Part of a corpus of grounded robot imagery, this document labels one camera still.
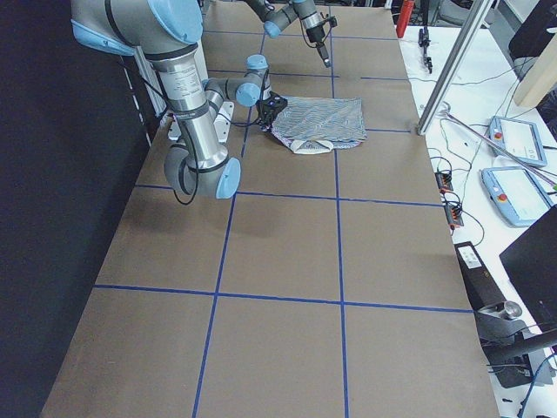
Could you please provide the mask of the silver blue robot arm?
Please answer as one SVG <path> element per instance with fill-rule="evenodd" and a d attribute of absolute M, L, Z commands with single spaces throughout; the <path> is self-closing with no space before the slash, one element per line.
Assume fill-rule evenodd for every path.
<path fill-rule="evenodd" d="M 174 192 L 233 196 L 241 166 L 219 142 L 214 121 L 224 101 L 234 101 L 257 108 L 257 125 L 272 126 L 288 102 L 272 91 L 265 57 L 248 57 L 242 78 L 203 81 L 195 60 L 203 18 L 195 1 L 74 1 L 71 23 L 80 44 L 123 56 L 141 48 L 158 73 L 162 97 L 181 132 L 164 162 Z"/>
<path fill-rule="evenodd" d="M 245 3 L 263 23 L 268 37 L 278 37 L 288 26 L 299 21 L 306 45 L 317 51 L 326 68 L 331 67 L 331 58 L 325 45 L 330 32 L 325 32 L 325 26 L 328 24 L 330 30 L 336 27 L 338 22 L 335 16 L 318 12 L 315 3 L 310 0 L 288 1 L 279 9 L 269 1 L 246 0 Z"/>

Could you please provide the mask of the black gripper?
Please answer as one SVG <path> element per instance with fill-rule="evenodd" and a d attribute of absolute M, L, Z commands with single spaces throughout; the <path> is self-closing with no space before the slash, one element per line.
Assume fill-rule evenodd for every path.
<path fill-rule="evenodd" d="M 257 102 L 258 119 L 261 131 L 268 131 L 268 125 L 272 124 L 287 106 L 286 98 L 268 98 Z"/>
<path fill-rule="evenodd" d="M 305 30 L 305 33 L 308 37 L 308 40 L 311 44 L 315 44 L 317 45 L 317 52 L 321 58 L 321 60 L 323 61 L 323 64 L 325 67 L 330 67 L 331 66 L 331 59 L 329 56 L 329 52 L 326 48 L 326 46 L 324 45 L 324 40 L 325 40 L 325 31 L 323 29 L 323 25 L 322 24 L 318 24 L 315 25 L 311 28 L 307 28 Z"/>

